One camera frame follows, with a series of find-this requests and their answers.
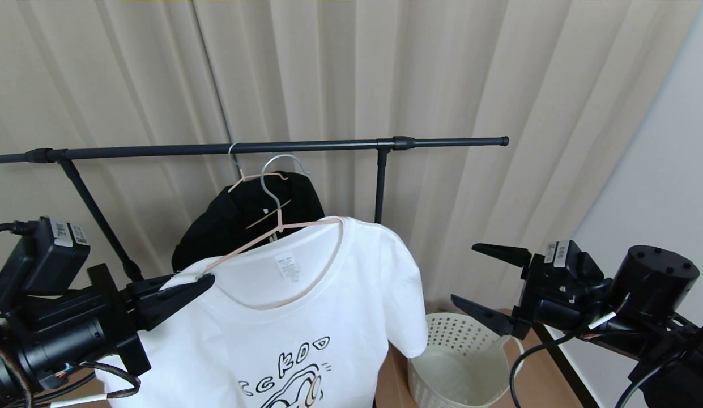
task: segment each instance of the plastic basket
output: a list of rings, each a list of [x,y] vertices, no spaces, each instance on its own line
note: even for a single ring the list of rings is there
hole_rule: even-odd
[[[519,340],[500,337],[457,313],[429,314],[427,327],[427,349],[409,360],[408,370],[411,395],[420,408],[479,408],[507,392],[509,366],[503,345],[512,339],[522,353]]]

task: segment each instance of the clothing rack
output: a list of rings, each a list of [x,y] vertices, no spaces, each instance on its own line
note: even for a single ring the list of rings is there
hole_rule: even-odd
[[[467,147],[467,146],[507,146],[508,137],[462,138],[462,139],[414,139],[397,136],[388,139],[365,140],[326,140],[322,142],[268,142],[236,143],[234,154],[275,153],[275,152],[317,152],[333,150],[377,150],[377,191],[374,205],[374,222],[382,222],[382,204],[384,202],[384,183],[386,177],[387,156],[392,150],[409,150],[415,147]],[[190,156],[190,155],[226,155],[231,144],[174,144],[165,146],[134,147],[94,147],[89,149],[34,149],[26,153],[0,155],[1,163],[58,163],[64,174],[74,184],[90,214],[99,225],[112,249],[122,262],[125,274],[133,282],[143,281],[142,272],[131,260],[119,239],[107,222],[92,193],[82,181],[79,170],[72,160],[96,158],[138,158],[155,156]]]

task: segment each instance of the white t-shirt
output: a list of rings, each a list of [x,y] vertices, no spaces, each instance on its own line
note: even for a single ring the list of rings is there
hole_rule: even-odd
[[[221,263],[213,287],[140,338],[152,364],[115,408],[368,408],[388,341],[427,345],[419,269],[388,228],[339,218]],[[217,258],[177,276],[199,276]],[[118,356],[103,359],[123,367]],[[97,371],[112,392],[127,388]]]

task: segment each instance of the curtain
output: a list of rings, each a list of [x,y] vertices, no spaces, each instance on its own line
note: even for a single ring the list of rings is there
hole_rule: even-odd
[[[417,260],[429,307],[448,307],[451,292],[510,307],[519,270],[471,245],[542,250],[572,234],[697,8],[647,0],[0,2],[0,153],[508,136],[509,147],[392,152],[383,224]],[[239,160],[256,173],[271,156]],[[298,156],[328,214],[373,220],[373,151]],[[170,272],[190,222],[237,179],[223,156],[77,166],[146,276]],[[58,166],[0,165],[0,222],[42,214],[84,225],[90,262],[121,276]],[[1,262],[13,244],[0,240]]]

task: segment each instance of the black jacket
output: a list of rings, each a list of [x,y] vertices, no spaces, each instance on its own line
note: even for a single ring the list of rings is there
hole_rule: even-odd
[[[266,186],[276,194],[283,207],[283,222],[312,222],[323,218],[321,202],[310,180],[298,173],[277,171],[288,177],[266,176]],[[272,214],[262,222],[249,225],[276,209],[276,202],[261,188],[261,179],[254,178],[239,184],[231,193],[230,186],[209,204],[208,210],[190,225],[172,255],[173,271],[181,271],[201,259],[222,256],[265,234],[277,225],[277,216]],[[285,229],[277,237],[294,233],[297,229]],[[256,244],[253,248],[268,241]]]

